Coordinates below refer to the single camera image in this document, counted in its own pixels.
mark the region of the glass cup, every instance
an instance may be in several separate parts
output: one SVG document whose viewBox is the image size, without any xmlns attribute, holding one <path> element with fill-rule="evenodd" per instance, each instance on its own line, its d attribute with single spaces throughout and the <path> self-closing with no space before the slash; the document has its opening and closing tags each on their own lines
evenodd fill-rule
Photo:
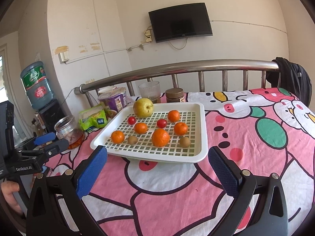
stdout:
<svg viewBox="0 0 315 236">
<path fill-rule="evenodd" d="M 148 81 L 138 86 L 142 98 L 148 98 L 153 104 L 161 103 L 161 90 L 158 81 Z"/>
</svg>

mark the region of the tv screen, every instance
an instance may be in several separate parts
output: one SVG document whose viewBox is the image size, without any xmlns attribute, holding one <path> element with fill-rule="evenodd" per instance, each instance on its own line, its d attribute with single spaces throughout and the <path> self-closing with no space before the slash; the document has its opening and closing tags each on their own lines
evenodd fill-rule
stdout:
<svg viewBox="0 0 315 236">
<path fill-rule="evenodd" d="M 191 3 L 150 11 L 156 42 L 213 35 L 205 3 Z"/>
</svg>

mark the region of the finger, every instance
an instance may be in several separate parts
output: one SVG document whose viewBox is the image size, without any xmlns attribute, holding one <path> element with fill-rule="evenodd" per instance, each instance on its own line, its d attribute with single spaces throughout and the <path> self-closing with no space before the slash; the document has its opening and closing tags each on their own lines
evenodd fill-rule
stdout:
<svg viewBox="0 0 315 236">
<path fill-rule="evenodd" d="M 5 181 L 1 183 L 1 191 L 3 193 L 4 199 L 9 204 L 9 206 L 17 212 L 19 215 L 21 215 L 23 212 L 21 210 L 21 207 L 19 206 L 18 202 L 13 196 L 13 192 L 19 191 L 19 185 L 16 182 L 12 181 Z"/>
<path fill-rule="evenodd" d="M 1 183 L 3 195 L 11 194 L 19 191 L 19 184 L 13 181 L 5 181 Z"/>
</svg>

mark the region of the stainless steel bed rail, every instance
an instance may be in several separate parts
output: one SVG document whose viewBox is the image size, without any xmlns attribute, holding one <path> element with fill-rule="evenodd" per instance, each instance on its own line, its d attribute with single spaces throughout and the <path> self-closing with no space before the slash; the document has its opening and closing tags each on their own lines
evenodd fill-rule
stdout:
<svg viewBox="0 0 315 236">
<path fill-rule="evenodd" d="M 242 70 L 243 71 L 243 90 L 248 88 L 248 71 L 261 72 L 261 87 L 266 87 L 266 71 L 278 71 L 279 67 L 275 62 L 263 60 L 249 59 L 215 59 L 215 60 L 200 60 L 167 64 L 143 68 L 127 73 L 110 76 L 88 84 L 81 84 L 74 89 L 76 95 L 85 94 L 91 90 L 98 90 L 103 87 L 127 83 L 128 90 L 131 96 L 134 96 L 132 87 L 133 81 L 147 79 L 152 81 L 152 77 L 172 76 L 173 86 L 178 87 L 177 74 L 198 72 L 199 90 L 204 92 L 204 72 L 207 71 L 222 71 L 222 91 L 227 91 L 227 71 Z"/>
</svg>

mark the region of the orange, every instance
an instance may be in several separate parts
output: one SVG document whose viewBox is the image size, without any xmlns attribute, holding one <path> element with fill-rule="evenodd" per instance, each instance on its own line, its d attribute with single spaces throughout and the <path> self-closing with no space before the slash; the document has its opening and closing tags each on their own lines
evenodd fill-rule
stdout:
<svg viewBox="0 0 315 236">
<path fill-rule="evenodd" d="M 125 134 L 119 130 L 116 130 L 111 134 L 111 141 L 115 144 L 121 144 L 124 140 Z"/>
<path fill-rule="evenodd" d="M 181 118 L 181 115 L 179 114 L 179 111 L 172 110 L 169 111 L 169 113 L 167 114 L 167 118 L 169 119 L 170 122 L 176 122 Z"/>
<path fill-rule="evenodd" d="M 185 122 L 178 122 L 174 126 L 174 132 L 176 135 L 185 135 L 188 131 L 188 126 Z"/>
<path fill-rule="evenodd" d="M 152 144 L 156 147 L 163 147 L 170 141 L 170 135 L 164 129 L 156 129 L 151 137 Z"/>
<path fill-rule="evenodd" d="M 148 130 L 148 126 L 144 122 L 138 122 L 134 125 L 133 130 L 138 134 L 144 134 Z"/>
</svg>

